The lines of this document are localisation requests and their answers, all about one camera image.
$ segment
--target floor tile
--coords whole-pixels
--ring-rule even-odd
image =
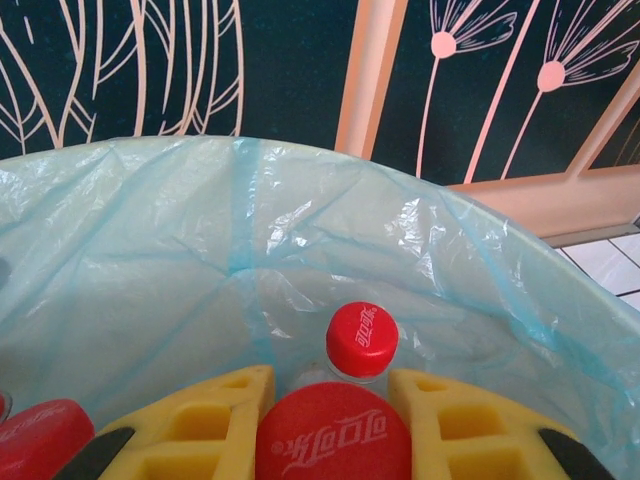
[[[632,293],[631,295],[625,295],[624,297],[620,297],[621,300],[624,300],[632,307],[640,310],[640,292]]]
[[[565,247],[564,252],[614,295],[640,290],[640,268],[608,240]]]
[[[562,249],[561,249],[561,248],[556,248],[556,253],[557,253],[558,255],[560,255],[562,258],[564,258],[567,262],[569,262],[569,263],[570,263],[571,265],[573,265],[574,267],[576,266],[576,264],[575,264],[575,263],[573,263],[573,260],[571,260],[571,259],[567,256],[567,254],[566,254],[566,253],[564,253],[564,252],[562,251]]]
[[[611,241],[631,260],[640,265],[640,234],[612,238]]]

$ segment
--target plastic bottle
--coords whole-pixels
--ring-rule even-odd
[[[0,480],[50,480],[94,435],[73,400],[51,400],[0,425]]]
[[[378,395],[345,382],[296,390],[258,426],[256,480],[410,480],[411,435]]]
[[[354,302],[341,307],[326,335],[326,355],[290,383],[293,392],[322,382],[349,382],[386,397],[386,370],[398,348],[398,327],[382,307]]]

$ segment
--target trash can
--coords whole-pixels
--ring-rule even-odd
[[[469,198],[282,142],[114,140],[0,163],[0,389],[96,427],[272,364],[337,306],[398,321],[392,366],[505,395],[640,478],[640,316]]]

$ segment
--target pink flower drawing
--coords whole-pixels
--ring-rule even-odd
[[[631,55],[640,43],[638,40],[623,41],[623,38],[640,24],[640,20],[622,32],[608,31],[610,30],[608,27],[616,18],[632,6],[639,5],[640,1],[612,2],[604,14],[594,21],[592,9],[596,5],[596,0],[582,0],[566,30],[563,28],[565,30],[563,35],[559,34],[561,19],[565,13],[561,3],[567,4],[567,2],[556,0],[547,34],[544,62],[538,73],[538,94],[511,149],[501,180],[504,180],[509,173],[522,136],[543,94],[561,87],[595,82],[622,72],[631,62]]]
[[[440,60],[457,53],[473,52],[498,45],[513,34],[513,26],[518,17],[516,12],[504,13],[510,0],[503,0],[497,6],[487,7],[485,0],[430,0],[431,53],[435,57],[431,79],[427,89],[420,141],[416,162],[416,176],[422,173],[422,156],[429,116],[429,105],[433,94]]]

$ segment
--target coca-cola logo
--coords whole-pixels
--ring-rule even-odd
[[[387,417],[382,410],[371,409],[354,417],[336,420],[294,440],[276,441],[271,453],[291,457],[282,476],[292,468],[309,468],[337,451],[387,438]]]
[[[373,335],[373,319],[376,316],[377,308],[362,307],[360,312],[360,325],[356,332],[356,342],[362,347],[371,345],[371,335]]]
[[[39,412],[37,412],[35,415],[24,419],[17,425],[11,428],[8,428],[6,430],[3,429],[2,431],[0,431],[0,443],[6,442],[7,440],[10,440],[11,438],[15,437],[20,432],[20,430],[29,428],[32,425],[38,422],[41,422],[45,418],[52,417],[53,415],[57,415],[58,413],[62,413],[64,411],[65,411],[65,407],[62,405],[59,405],[59,404],[50,405],[44,410],[40,410]]]

